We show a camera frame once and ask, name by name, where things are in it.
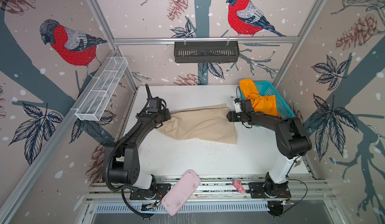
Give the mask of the beige drawstring shorts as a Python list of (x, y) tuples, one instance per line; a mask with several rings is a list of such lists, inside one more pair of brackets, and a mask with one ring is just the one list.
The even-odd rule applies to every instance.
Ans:
[(174, 140), (200, 139), (236, 144), (234, 123), (227, 119), (229, 111), (226, 104), (175, 110), (158, 131)]

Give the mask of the orange shorts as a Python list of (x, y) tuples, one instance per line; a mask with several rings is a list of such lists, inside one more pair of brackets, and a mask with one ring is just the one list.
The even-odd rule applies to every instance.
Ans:
[(242, 94), (247, 100), (251, 100), (255, 112), (263, 112), (268, 115), (280, 116), (277, 110), (276, 97), (274, 95), (262, 96), (251, 79), (239, 82)]

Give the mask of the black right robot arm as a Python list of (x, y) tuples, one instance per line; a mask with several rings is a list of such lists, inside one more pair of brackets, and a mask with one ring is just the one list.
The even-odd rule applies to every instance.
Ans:
[(260, 126), (275, 132), (280, 156), (268, 173), (274, 184), (284, 184), (294, 166), (312, 149), (305, 127), (298, 117), (281, 117), (256, 112), (251, 100), (234, 100), (235, 111), (227, 114), (229, 122), (241, 122), (246, 128)]

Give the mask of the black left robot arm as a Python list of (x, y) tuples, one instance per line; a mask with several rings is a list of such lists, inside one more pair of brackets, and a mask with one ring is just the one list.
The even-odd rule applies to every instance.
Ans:
[(114, 192), (131, 189), (153, 196), (156, 180), (153, 175), (140, 170), (138, 150), (146, 136), (171, 116), (165, 100), (149, 97), (135, 117), (137, 122), (127, 134), (105, 145), (102, 180)]

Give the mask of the teal plastic basket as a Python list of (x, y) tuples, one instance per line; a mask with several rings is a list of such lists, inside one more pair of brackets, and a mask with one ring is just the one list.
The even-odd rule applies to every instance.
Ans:
[[(268, 81), (253, 81), (253, 82), (256, 85), (257, 90), (260, 92), (260, 95), (262, 96), (274, 95), (276, 97), (277, 110), (281, 117), (292, 118), (295, 116), (293, 111), (285, 103), (284, 99), (280, 96), (278, 91), (273, 87), (273, 85), (270, 82)], [(246, 98), (241, 91), (240, 91), (240, 94), (241, 94), (241, 99), (245, 100)]]

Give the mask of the small pink crumpled object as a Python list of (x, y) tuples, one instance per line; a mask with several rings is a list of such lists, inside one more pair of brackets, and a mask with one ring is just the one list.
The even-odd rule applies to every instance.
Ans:
[(243, 188), (242, 182), (239, 180), (233, 181), (233, 187), (237, 190), (239, 193), (245, 193), (245, 189)]

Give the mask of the pink flat case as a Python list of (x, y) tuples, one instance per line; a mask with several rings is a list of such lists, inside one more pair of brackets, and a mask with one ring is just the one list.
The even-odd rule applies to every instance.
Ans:
[(193, 170), (188, 170), (183, 177), (162, 198), (162, 205), (170, 216), (174, 216), (189, 200), (201, 183)]

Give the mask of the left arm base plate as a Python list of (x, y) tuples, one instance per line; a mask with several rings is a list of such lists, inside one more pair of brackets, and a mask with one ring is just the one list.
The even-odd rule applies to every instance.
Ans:
[(160, 201), (171, 190), (170, 183), (158, 183), (150, 189), (132, 190), (129, 199), (131, 201)]

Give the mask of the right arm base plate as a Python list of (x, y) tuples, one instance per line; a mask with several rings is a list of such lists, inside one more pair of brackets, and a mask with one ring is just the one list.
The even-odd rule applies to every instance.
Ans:
[(291, 199), (288, 182), (275, 184), (270, 180), (265, 182), (250, 182), (247, 193), (252, 199)]

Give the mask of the aluminium horizontal frame bar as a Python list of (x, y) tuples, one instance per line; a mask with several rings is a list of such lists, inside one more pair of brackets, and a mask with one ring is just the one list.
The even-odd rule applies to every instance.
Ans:
[(238, 43), (289, 43), (299, 41), (296, 36), (262, 36), (262, 37), (197, 37), (197, 38), (116, 38), (113, 43), (121, 45), (161, 45), (174, 44), (175, 42), (209, 42), (209, 41), (237, 41)]

